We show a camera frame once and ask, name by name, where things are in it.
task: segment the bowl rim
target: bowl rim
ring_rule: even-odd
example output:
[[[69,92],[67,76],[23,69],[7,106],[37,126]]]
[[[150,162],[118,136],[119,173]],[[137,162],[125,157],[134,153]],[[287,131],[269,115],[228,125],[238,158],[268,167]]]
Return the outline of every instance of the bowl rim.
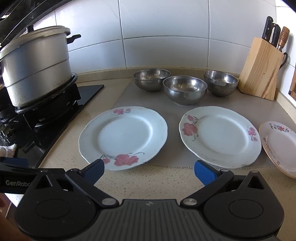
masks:
[[[202,81],[202,82],[205,84],[205,88],[202,89],[202,90],[198,90],[198,91],[179,91],[179,90],[173,90],[173,89],[171,89],[171,88],[165,86],[164,82],[166,81],[166,79],[168,79],[168,78],[172,78],[172,77],[176,77],[176,76],[178,76],[178,77],[181,77],[181,76],[182,76],[182,77],[190,77],[190,78],[198,79],[198,80]],[[207,86],[207,83],[206,83],[204,80],[199,79],[199,78],[196,78],[196,77],[193,77],[193,76],[189,76],[189,75],[173,75],[173,76],[169,76],[169,77],[167,77],[167,78],[165,78],[165,79],[163,80],[163,86],[166,87],[166,88],[169,89],[169,90],[173,90],[173,91],[180,92],[180,93],[196,93],[196,92],[203,92],[203,91],[205,91],[205,90],[207,89],[207,87],[208,87],[208,86]]]
[[[151,69],[164,70],[164,71],[168,72],[169,76],[167,76],[167,77],[163,77],[163,78],[158,78],[158,79],[149,79],[149,80],[141,80],[141,79],[135,77],[135,75],[136,75],[137,73],[139,73],[139,72],[141,72],[141,71],[145,71],[145,70],[151,70]],[[136,79],[136,80],[140,80],[140,81],[162,80],[162,79],[169,78],[169,77],[170,77],[170,72],[169,72],[168,70],[166,70],[166,69],[160,69],[160,68],[148,68],[148,69],[142,69],[142,70],[137,71],[136,73],[134,73],[133,77],[134,77],[134,79]]]
[[[208,77],[208,76],[206,75],[206,73],[207,73],[207,72],[210,72],[210,71],[214,71],[214,72],[219,72],[219,73],[224,73],[224,74],[230,75],[231,77],[235,78],[237,81],[236,81],[236,83],[227,83],[227,82],[224,82],[224,81],[220,81],[220,80],[212,79],[212,78],[210,78],[210,77]],[[223,72],[223,71],[219,71],[219,70],[210,70],[210,69],[208,69],[208,70],[206,70],[206,71],[204,72],[204,76],[206,76],[206,77],[209,78],[210,80],[213,80],[213,81],[216,81],[216,82],[223,82],[223,83],[226,83],[227,85],[236,85],[236,84],[239,82],[238,78],[236,78],[236,77],[233,76],[232,74],[229,74],[229,73],[226,73],[226,72]]]

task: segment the white plate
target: white plate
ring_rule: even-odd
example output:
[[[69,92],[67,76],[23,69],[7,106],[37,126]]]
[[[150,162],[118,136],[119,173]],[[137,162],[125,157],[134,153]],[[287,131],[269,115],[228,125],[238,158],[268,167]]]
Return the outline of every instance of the white plate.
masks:
[[[275,121],[267,121],[259,128],[262,146],[271,161],[287,176],[296,178],[296,133]]]
[[[218,106],[188,111],[179,124],[185,146],[214,167],[252,164],[261,152],[258,131],[240,114]]]
[[[168,136],[168,126],[156,111],[125,106],[101,113],[79,136],[79,152],[91,163],[101,158],[108,170],[124,170],[151,160]]]

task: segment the gray mat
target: gray mat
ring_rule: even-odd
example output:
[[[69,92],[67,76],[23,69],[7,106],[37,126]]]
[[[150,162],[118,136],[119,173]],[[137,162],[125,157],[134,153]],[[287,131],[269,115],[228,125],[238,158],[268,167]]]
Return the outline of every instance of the gray mat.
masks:
[[[199,106],[220,106],[231,109],[247,118],[254,127],[266,121],[277,121],[290,127],[296,132],[296,125],[285,110],[276,101],[269,101],[258,97],[242,94],[238,89],[230,96],[218,98],[209,91],[197,104],[182,106],[169,100],[163,91],[148,93],[139,89],[133,81],[129,83],[113,108],[121,106],[142,106],[157,111],[168,124],[168,139],[160,152],[148,165],[166,167],[193,167],[198,159],[183,144],[179,133],[179,122],[189,110]],[[262,148],[257,160],[247,167],[273,166],[273,163]]]

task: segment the metal bowl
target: metal bowl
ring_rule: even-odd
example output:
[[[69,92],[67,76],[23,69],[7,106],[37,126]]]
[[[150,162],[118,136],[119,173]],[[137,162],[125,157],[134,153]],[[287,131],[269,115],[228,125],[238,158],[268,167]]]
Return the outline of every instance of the metal bowl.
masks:
[[[133,75],[136,86],[147,92],[156,92],[163,87],[163,80],[170,76],[165,69],[144,69]]]
[[[239,83],[234,76],[215,70],[207,70],[204,73],[204,81],[207,83],[209,92],[217,97],[231,95]]]
[[[186,75],[166,78],[163,86],[169,99],[181,105],[197,103],[207,92],[206,82]]]

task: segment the brown wooden handle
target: brown wooden handle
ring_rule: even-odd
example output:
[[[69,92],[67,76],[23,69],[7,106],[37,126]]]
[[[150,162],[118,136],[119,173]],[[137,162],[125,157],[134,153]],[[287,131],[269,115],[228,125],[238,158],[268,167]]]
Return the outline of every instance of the brown wooden handle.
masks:
[[[285,44],[288,41],[290,34],[290,30],[287,27],[283,27],[281,34],[279,36],[279,42],[278,42],[278,47],[277,49],[282,51],[282,49],[285,47]]]

